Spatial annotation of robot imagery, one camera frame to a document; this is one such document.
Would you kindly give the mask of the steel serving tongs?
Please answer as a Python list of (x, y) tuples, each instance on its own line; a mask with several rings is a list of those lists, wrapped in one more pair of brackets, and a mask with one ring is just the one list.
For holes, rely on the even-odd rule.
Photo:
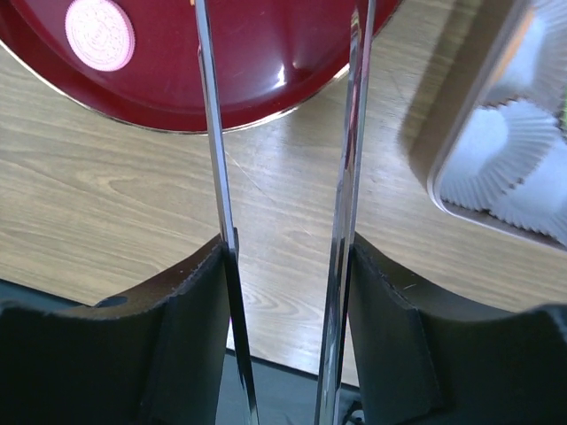
[[(237, 237), (229, 194), (229, 177), (223, 143), (220, 101), (214, 63), (211, 25), (206, 2), (194, 1), (198, 31), (198, 64), (205, 101), (206, 124), (214, 176), (215, 196), (223, 242), (223, 263), (228, 285), (237, 370), (246, 397), (245, 423), (260, 421), (254, 387), (245, 309), (237, 259)], [(330, 246), (330, 263), (323, 315), (316, 424), (338, 423), (338, 401), (346, 336), (346, 316), (361, 174), (361, 154), (369, 91), (369, 61), (377, 4), (358, 1), (350, 26), (349, 71), (345, 135)]]

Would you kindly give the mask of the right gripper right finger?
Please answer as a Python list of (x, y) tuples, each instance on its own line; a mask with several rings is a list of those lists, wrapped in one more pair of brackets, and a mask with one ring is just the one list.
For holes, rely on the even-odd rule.
[(348, 313), (367, 423), (565, 423), (565, 305), (481, 304), (361, 236), (352, 260)]

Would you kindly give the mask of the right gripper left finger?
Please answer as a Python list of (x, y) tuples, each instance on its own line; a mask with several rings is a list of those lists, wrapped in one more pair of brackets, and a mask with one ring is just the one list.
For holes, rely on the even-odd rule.
[(222, 246), (109, 306), (1, 303), (4, 424), (212, 424), (229, 327)]

